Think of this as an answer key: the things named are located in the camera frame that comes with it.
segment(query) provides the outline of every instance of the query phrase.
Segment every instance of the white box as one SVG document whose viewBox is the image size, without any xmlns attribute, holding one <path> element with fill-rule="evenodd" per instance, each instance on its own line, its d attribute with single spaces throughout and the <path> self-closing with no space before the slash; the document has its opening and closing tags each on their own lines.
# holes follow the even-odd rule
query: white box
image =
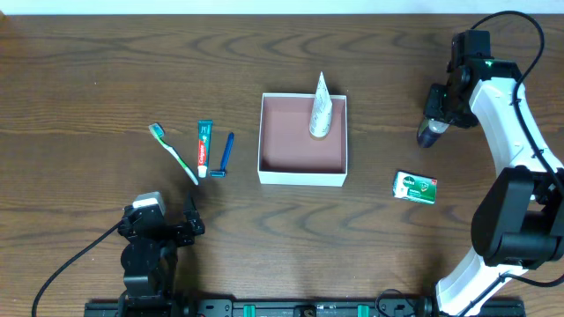
<svg viewBox="0 0 564 317">
<path fill-rule="evenodd" d="M 314 94 L 264 93 L 258 137 L 262 184 L 343 186 L 348 173 L 346 96 L 331 96 L 329 134 L 309 134 Z"/>
</svg>

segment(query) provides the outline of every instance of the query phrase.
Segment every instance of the toothpaste tube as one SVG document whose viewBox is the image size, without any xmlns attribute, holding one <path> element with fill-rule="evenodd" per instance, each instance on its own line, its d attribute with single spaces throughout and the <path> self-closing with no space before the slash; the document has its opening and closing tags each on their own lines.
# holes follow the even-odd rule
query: toothpaste tube
<svg viewBox="0 0 564 317">
<path fill-rule="evenodd" d="M 197 176 L 205 178 L 208 172 L 208 161 L 210 160 L 210 142 L 212 141 L 212 120 L 200 120 L 197 122 L 198 145 L 197 145 Z"/>
<path fill-rule="evenodd" d="M 309 121 L 309 134 L 314 140 L 321 140 L 327 136 L 331 126 L 331 117 L 333 114 L 333 102 L 327 91 L 323 72 L 319 75 L 317 90 L 315 91 L 314 107 L 311 110 L 311 119 Z"/>
</svg>

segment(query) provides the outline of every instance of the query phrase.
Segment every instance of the toothbrush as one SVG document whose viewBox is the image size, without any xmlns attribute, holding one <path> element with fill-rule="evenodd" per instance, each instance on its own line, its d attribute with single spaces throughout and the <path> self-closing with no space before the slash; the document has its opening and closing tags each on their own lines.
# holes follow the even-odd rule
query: toothbrush
<svg viewBox="0 0 564 317">
<path fill-rule="evenodd" d="M 164 147 L 165 150 L 167 150 L 170 154 L 172 154 L 172 156 L 176 159 L 176 161 L 178 161 L 178 164 L 182 166 L 184 172 L 186 172 L 186 174 L 190 177 L 190 179 L 194 181 L 194 184 L 198 185 L 196 176 L 194 175 L 192 170 L 188 167 L 188 165 L 184 163 L 184 161 L 182 160 L 180 155 L 178 155 L 174 147 L 168 145 L 165 141 L 162 140 L 162 138 L 165 136 L 165 130 L 160 126 L 160 124 L 153 123 L 152 125 L 149 126 L 149 131 L 151 132 L 152 136 L 154 136 L 154 138 L 156 138 L 157 141 L 159 141 L 160 145 L 162 145 L 162 147 Z"/>
</svg>

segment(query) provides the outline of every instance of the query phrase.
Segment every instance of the green clamp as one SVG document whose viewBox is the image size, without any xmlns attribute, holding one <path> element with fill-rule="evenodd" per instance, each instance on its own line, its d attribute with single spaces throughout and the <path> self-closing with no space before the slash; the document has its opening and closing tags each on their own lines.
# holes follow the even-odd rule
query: green clamp
<svg viewBox="0 0 564 317">
<path fill-rule="evenodd" d="M 243 317 L 255 317 L 255 306 L 254 305 L 243 306 Z"/>
<path fill-rule="evenodd" d="M 370 317 L 370 307 L 367 305 L 358 306 L 358 317 Z"/>
</svg>

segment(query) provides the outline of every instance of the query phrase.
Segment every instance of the toothpaste cap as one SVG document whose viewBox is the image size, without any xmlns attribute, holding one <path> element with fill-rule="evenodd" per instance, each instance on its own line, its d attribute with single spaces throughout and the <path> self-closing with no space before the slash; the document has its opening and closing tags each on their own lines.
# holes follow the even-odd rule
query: toothpaste cap
<svg viewBox="0 0 564 317">
<path fill-rule="evenodd" d="M 208 172 L 208 166 L 198 166 L 197 167 L 197 176 L 199 178 L 205 178 L 205 175 L 207 175 Z"/>
</svg>

